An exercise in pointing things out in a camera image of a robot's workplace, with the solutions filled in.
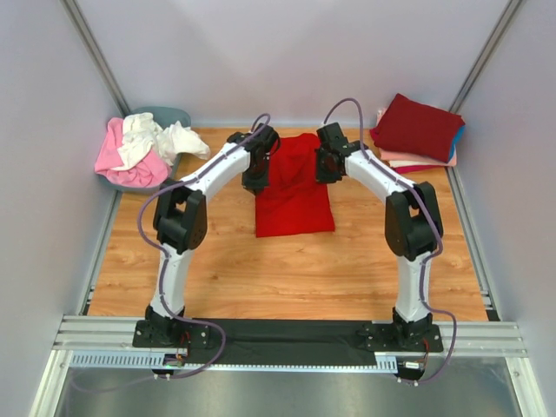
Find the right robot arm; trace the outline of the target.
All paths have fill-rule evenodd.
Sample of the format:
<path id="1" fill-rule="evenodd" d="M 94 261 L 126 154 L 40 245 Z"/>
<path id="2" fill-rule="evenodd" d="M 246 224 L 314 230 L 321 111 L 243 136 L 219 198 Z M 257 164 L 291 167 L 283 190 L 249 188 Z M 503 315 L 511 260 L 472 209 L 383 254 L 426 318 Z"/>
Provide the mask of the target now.
<path id="1" fill-rule="evenodd" d="M 428 305 L 431 259 L 443 234 L 434 187 L 395 173 L 361 142 L 349 142 L 337 122 L 317 129 L 316 181 L 355 179 L 385 205 L 385 238 L 398 268 L 393 320 L 367 329 L 371 348 L 415 351 L 437 333 Z"/>

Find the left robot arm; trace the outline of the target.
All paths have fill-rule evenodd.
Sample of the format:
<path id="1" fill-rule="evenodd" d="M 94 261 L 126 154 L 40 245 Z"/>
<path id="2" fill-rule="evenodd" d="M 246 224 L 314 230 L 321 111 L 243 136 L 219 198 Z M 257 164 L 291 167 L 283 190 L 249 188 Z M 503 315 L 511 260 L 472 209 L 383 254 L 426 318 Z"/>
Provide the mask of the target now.
<path id="1" fill-rule="evenodd" d="M 184 289 L 195 250 L 208 232 L 208 203 L 232 179 L 241 175 L 253 193 L 269 185 L 269 159 L 280 141 L 270 126 L 259 124 L 252 133 L 235 132 L 222 148 L 194 173 L 166 180 L 153 199 L 153 228 L 160 250 L 156 292 L 136 323 L 137 348 L 183 348 L 198 321 L 184 318 Z"/>

